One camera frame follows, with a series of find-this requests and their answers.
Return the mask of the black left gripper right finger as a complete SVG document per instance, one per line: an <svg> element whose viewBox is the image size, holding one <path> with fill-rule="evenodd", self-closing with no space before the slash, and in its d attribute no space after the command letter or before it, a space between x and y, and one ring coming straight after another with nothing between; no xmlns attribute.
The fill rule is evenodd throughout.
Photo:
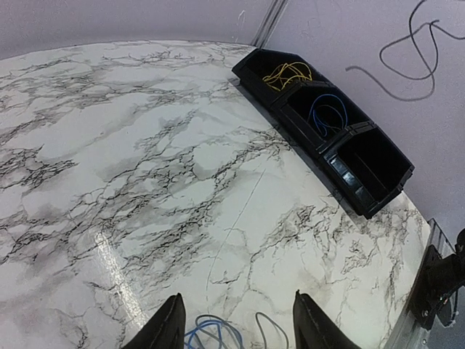
<svg viewBox="0 0 465 349"><path fill-rule="evenodd" d="M293 305L296 349L360 349L306 293L296 291Z"/></svg>

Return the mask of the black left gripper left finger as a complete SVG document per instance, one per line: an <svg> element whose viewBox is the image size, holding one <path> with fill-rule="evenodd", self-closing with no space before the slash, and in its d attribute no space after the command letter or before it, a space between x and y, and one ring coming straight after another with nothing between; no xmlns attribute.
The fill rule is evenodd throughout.
<svg viewBox="0 0 465 349"><path fill-rule="evenodd" d="M180 293L170 296L124 349L183 349L186 312Z"/></svg>

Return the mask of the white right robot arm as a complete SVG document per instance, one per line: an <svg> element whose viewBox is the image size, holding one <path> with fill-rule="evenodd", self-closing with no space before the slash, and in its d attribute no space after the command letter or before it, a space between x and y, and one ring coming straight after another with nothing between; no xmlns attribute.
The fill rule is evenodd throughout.
<svg viewBox="0 0 465 349"><path fill-rule="evenodd" d="M456 239L455 252L442 257L430 244L413 287L408 309L421 328L430 330L435 316L446 301L464 285L464 232Z"/></svg>

